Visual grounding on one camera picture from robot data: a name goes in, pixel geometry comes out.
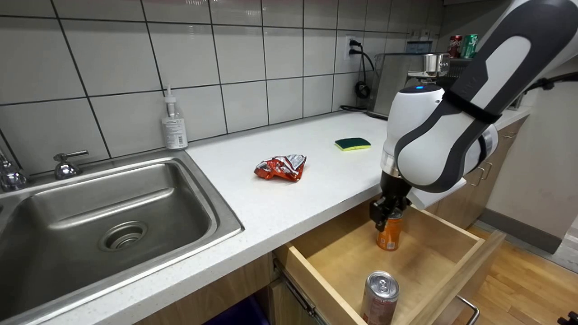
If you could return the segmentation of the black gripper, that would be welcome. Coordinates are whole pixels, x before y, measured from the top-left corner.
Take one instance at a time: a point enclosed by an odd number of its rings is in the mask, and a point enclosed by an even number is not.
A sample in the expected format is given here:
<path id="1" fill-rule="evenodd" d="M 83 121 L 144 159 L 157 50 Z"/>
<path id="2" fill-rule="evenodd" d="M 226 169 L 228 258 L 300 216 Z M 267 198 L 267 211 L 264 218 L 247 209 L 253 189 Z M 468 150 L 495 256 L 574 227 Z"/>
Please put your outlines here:
<path id="1" fill-rule="evenodd" d="M 377 231 L 385 229 L 386 218 L 390 215 L 390 220 L 401 220 L 405 207 L 410 204 L 406 198 L 410 191 L 410 184 L 403 178 L 397 178 L 394 175 L 383 173 L 381 175 L 381 200 L 374 200 L 370 204 L 370 218 L 376 224 Z"/>

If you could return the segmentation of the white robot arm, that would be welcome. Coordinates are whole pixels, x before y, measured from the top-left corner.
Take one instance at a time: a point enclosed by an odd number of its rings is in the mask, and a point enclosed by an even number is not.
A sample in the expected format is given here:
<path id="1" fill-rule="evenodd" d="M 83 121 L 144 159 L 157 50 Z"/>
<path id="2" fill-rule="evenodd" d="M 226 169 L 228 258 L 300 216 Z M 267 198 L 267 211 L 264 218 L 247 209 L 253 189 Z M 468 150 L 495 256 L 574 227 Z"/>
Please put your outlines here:
<path id="1" fill-rule="evenodd" d="M 540 76 L 576 54 L 578 0 L 513 0 L 477 56 L 446 88 L 401 88 L 381 153 L 379 229 L 406 206 L 428 207 L 464 186 L 495 151 L 495 121 Z"/>

